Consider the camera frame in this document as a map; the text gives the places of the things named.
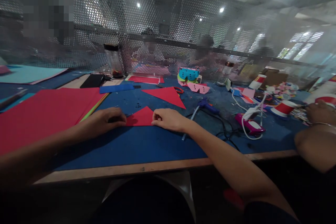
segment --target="hand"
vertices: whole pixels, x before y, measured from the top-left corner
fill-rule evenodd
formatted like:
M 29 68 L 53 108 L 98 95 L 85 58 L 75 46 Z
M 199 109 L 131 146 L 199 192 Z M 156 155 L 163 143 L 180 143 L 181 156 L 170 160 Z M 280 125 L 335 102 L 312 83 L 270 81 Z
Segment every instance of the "hand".
M 116 122 L 108 123 L 110 118 Z M 68 129 L 75 141 L 84 141 L 102 135 L 114 128 L 126 126 L 126 116 L 118 107 L 98 110 L 85 120 Z
M 306 108 L 307 118 L 311 123 L 327 123 L 336 126 L 335 109 L 326 104 L 322 100 L 318 100 L 317 104 L 312 103 Z
M 176 110 L 161 108 L 154 110 L 152 125 L 166 130 L 185 133 L 191 127 L 192 121 L 181 115 Z

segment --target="bracelet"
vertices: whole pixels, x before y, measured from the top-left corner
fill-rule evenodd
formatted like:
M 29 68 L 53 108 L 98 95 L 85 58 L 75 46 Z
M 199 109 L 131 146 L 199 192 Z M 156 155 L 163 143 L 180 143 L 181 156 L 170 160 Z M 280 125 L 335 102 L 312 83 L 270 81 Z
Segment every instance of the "bracelet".
M 324 122 L 314 122 L 311 126 L 314 126 L 314 125 L 317 125 L 317 124 L 324 124 L 324 125 L 328 125 L 330 127 L 333 127 L 335 130 L 336 130 L 336 127 L 331 125 L 331 124 L 327 124 L 327 123 L 324 123 Z

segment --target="metal mesh panel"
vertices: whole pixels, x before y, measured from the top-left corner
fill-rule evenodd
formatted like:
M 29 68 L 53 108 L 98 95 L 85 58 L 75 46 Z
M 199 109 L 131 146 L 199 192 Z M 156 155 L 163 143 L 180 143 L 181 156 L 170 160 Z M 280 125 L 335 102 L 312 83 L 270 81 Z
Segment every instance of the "metal mesh panel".
M 73 36 L 23 37 L 26 1 L 0 0 L 1 56 L 9 63 L 108 71 L 103 43 L 112 43 L 122 48 L 126 73 L 176 75 L 178 67 L 197 67 L 216 80 L 231 61 L 231 78 L 240 82 L 266 66 L 305 78 L 313 69 L 302 57 L 310 46 L 278 55 L 292 41 L 307 36 L 314 43 L 323 34 L 302 35 L 282 14 L 235 0 L 73 0 Z M 279 39 L 283 27 L 290 31 Z M 270 37 L 263 48 L 260 34 Z

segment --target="glass bottle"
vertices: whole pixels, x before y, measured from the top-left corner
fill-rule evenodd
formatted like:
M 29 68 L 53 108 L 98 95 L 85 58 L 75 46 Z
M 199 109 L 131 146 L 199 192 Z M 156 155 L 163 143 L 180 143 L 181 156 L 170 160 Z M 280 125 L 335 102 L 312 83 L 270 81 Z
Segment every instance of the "glass bottle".
M 218 81 L 216 82 L 217 86 L 225 86 L 226 79 L 229 77 L 232 69 L 233 69 L 234 63 L 231 63 L 229 61 L 225 62 L 224 68 L 222 70 L 222 73 L 220 77 L 218 78 Z
M 113 78 L 122 78 L 124 74 L 119 53 L 119 46 L 104 44 L 104 49 L 108 65 L 110 67 L 111 76 Z

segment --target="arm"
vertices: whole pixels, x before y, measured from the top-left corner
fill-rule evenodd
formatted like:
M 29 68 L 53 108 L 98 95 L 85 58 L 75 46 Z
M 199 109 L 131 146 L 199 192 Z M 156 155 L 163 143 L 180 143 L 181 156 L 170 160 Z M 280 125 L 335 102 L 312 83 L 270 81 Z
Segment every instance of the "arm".
M 119 121 L 108 123 L 111 117 L 118 117 Z M 41 172 L 46 163 L 63 148 L 125 125 L 126 117 L 120 108 L 98 110 L 65 131 L 0 156 L 0 188 L 5 190 L 24 186 L 33 175 Z
M 307 117 L 311 123 L 327 123 L 335 127 L 315 124 L 295 136 L 300 156 L 318 171 L 326 173 L 336 165 L 336 112 L 324 101 L 318 101 L 318 104 L 307 107 Z
M 286 199 L 266 174 L 239 151 L 194 121 L 175 110 L 159 109 L 154 111 L 152 124 L 191 136 L 229 185 L 243 198 L 245 204 L 252 201 L 268 202 L 296 218 Z

